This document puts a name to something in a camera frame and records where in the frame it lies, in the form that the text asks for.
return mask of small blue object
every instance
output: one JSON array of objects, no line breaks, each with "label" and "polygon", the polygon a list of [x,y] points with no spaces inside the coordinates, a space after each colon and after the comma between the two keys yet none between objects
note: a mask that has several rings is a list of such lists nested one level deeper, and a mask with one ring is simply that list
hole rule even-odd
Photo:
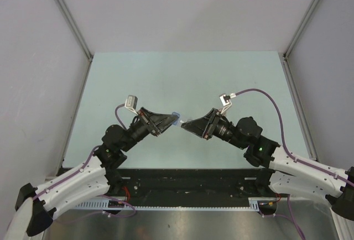
[{"label": "small blue object", "polygon": [[180,114],[178,114],[177,112],[172,112],[172,114],[175,114],[175,115],[177,115],[177,116],[178,116],[178,119],[177,119],[175,122],[173,122],[173,124],[172,124],[172,125],[177,126],[177,125],[178,125],[178,122],[179,122],[179,119],[181,118],[181,115],[180,115]]}]

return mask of white cable connector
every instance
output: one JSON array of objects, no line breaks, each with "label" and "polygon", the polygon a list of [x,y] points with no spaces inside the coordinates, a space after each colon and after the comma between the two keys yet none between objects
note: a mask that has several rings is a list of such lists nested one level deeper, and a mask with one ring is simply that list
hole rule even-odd
[{"label": "white cable connector", "polygon": [[224,116],[226,115],[226,111],[232,106],[231,99],[235,97],[236,97],[235,93],[231,93],[229,95],[223,93],[221,96],[219,96],[223,106],[223,108],[219,110],[222,115]]},{"label": "white cable connector", "polygon": [[137,103],[138,103],[138,98],[135,95],[128,95],[128,98],[126,99],[126,102],[124,103],[124,107],[131,111],[132,113],[138,115],[137,113]]}]

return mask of white wall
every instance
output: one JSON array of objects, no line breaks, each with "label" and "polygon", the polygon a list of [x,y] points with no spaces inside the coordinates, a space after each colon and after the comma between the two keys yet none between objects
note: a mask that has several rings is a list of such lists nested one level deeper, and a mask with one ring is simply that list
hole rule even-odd
[{"label": "white wall", "polygon": [[290,69],[322,162],[354,166],[354,0],[323,0]]},{"label": "white wall", "polygon": [[54,0],[0,0],[0,239],[59,163],[88,62]]},{"label": "white wall", "polygon": [[284,52],[311,0],[66,0],[94,52]]}]

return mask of red wire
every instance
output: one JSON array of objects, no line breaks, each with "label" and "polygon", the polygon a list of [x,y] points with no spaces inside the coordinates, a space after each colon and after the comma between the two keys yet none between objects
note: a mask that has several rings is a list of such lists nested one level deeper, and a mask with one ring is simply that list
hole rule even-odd
[{"label": "red wire", "polygon": [[126,192],[126,197],[127,197],[127,202],[131,199],[131,194],[129,193],[129,190],[126,186],[123,187],[124,191]]},{"label": "red wire", "polygon": [[278,194],[278,193],[275,193],[275,194],[277,197],[279,196],[279,199],[276,201],[276,202],[279,202],[282,199],[282,196],[281,196],[281,194]]}]

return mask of light blue table surface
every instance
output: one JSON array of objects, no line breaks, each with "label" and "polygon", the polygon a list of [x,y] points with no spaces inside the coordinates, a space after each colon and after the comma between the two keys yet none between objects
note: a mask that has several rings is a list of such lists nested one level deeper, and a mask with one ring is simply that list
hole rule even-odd
[{"label": "light blue table surface", "polygon": [[[117,124],[114,109],[128,95],[138,106],[155,113],[180,113],[199,118],[213,107],[219,95],[260,88],[276,101],[283,116],[285,139],[293,152],[308,158],[304,138],[291,100],[278,53],[97,53],[72,130],[63,167],[84,161],[102,143],[108,126]],[[272,103],[260,93],[233,99],[227,118],[235,124],[252,116],[263,135],[281,143],[279,120]],[[129,126],[133,114],[122,108],[119,116]],[[206,141],[171,126],[159,137],[147,136],[128,153],[122,168],[251,168],[244,151],[213,137]]]}]

